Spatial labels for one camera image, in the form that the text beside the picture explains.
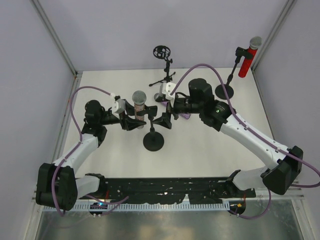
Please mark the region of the silver glitter microphone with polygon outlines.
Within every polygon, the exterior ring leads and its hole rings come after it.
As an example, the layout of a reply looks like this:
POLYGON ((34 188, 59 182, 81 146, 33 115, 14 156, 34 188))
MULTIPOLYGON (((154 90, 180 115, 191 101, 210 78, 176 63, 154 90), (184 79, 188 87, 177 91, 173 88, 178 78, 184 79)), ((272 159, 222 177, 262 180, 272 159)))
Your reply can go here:
POLYGON ((132 94, 132 101, 134 103, 134 116, 136 120, 144 121, 145 117, 142 115, 138 115, 138 112, 141 112, 145 109, 145 102, 147 100, 147 96, 144 91, 136 90, 132 94))

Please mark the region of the red glitter microphone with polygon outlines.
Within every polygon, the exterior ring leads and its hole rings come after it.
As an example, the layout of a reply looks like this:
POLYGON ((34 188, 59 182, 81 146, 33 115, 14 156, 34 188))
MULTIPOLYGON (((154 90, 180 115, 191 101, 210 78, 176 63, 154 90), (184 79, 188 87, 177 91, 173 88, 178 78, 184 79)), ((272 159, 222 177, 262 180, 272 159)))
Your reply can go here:
POLYGON ((245 51, 244 60, 238 72, 238 76, 240 78, 244 78, 254 60, 254 57, 258 51, 258 49, 262 46, 263 39, 260 36, 255 36, 249 41, 249 47, 245 51))

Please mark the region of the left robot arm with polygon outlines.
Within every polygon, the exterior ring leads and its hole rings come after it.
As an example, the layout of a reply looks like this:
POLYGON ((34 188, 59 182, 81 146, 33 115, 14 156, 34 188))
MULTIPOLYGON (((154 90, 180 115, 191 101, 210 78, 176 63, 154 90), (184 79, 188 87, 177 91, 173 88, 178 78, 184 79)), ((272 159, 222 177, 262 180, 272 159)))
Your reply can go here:
POLYGON ((123 130, 131 131, 146 124, 137 119, 137 105, 131 105, 125 99, 116 100, 109 109, 97 100, 90 100, 84 109, 79 142, 68 153, 53 163, 42 164, 38 170, 35 194, 38 205, 69 211, 77 199, 86 195, 102 199, 107 193, 105 177, 88 173, 76 178, 77 171, 105 140, 107 125, 119 124, 123 130))

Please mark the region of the purple glitter microphone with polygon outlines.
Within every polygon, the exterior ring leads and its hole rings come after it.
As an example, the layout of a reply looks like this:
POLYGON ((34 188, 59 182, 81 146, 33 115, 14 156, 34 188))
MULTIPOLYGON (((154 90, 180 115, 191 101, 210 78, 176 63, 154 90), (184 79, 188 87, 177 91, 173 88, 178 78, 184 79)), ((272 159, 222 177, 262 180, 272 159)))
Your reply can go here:
MULTIPOLYGON (((161 102, 161 104, 163 105, 163 106, 167 106, 167 101, 166 102, 161 102)), ((191 117, 191 114, 189 114, 189 113, 179 113, 178 114, 180 117, 182 117, 182 118, 184 118, 184 119, 186 119, 186 120, 188 120, 188 119, 190 119, 190 117, 191 117)))

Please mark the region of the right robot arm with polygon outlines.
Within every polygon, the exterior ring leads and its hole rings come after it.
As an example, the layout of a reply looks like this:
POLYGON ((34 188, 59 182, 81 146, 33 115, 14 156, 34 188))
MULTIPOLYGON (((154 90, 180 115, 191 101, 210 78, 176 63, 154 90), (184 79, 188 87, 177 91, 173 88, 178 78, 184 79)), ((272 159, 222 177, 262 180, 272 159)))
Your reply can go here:
POLYGON ((236 170, 229 176, 227 193, 238 197, 247 189, 266 187, 277 195, 284 195, 302 170, 302 163, 294 158, 303 156, 303 151, 294 146, 288 148, 263 133, 252 133, 254 127, 241 119, 229 104, 215 99, 212 86, 203 78, 188 83, 189 95, 171 96, 176 84, 162 83, 154 100, 166 103, 166 112, 154 123, 171 129, 171 116, 197 114, 207 126, 214 128, 246 147, 263 163, 261 168, 236 170))

